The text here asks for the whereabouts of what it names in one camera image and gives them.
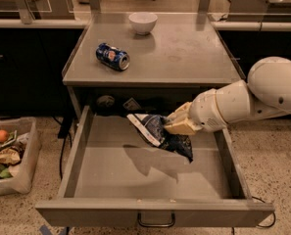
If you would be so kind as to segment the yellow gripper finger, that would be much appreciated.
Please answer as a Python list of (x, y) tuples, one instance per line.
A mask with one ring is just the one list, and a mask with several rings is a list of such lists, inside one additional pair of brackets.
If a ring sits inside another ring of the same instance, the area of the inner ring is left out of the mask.
[(165, 130), (170, 134), (194, 135), (198, 131), (198, 127), (186, 118), (180, 122), (166, 124)]
[(191, 107), (191, 102), (186, 102), (177, 108), (173, 113), (168, 115), (169, 121), (183, 121), (189, 118), (189, 110)]

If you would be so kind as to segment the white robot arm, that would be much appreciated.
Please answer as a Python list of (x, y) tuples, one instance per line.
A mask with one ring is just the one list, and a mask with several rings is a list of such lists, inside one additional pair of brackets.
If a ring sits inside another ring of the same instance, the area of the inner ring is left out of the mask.
[(166, 131), (193, 135), (215, 132), (242, 120), (291, 115), (291, 61), (268, 57), (257, 61), (246, 80), (210, 89), (168, 116)]

